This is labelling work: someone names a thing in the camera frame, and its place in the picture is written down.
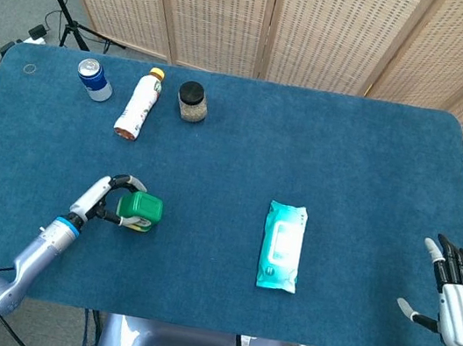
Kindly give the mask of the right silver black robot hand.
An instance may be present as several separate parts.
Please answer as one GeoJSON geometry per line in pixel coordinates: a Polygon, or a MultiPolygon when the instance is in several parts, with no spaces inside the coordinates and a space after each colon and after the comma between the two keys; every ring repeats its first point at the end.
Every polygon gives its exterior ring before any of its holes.
{"type": "Polygon", "coordinates": [[[426,237],[424,246],[436,280],[438,318],[422,315],[405,299],[399,298],[397,304],[407,319],[439,335],[445,346],[463,346],[463,249],[442,234],[438,241],[426,237]]]}

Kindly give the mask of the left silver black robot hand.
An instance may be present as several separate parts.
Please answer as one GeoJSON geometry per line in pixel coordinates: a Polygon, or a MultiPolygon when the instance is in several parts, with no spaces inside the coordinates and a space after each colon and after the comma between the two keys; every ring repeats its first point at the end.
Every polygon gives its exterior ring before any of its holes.
{"type": "Polygon", "coordinates": [[[102,220],[113,222],[116,225],[135,228],[141,222],[140,216],[122,217],[105,208],[105,197],[112,190],[127,188],[131,192],[146,192],[146,187],[140,180],[130,174],[119,174],[110,177],[104,176],[85,191],[81,197],[70,206],[70,213],[74,213],[87,222],[91,218],[98,217],[102,220]]]}

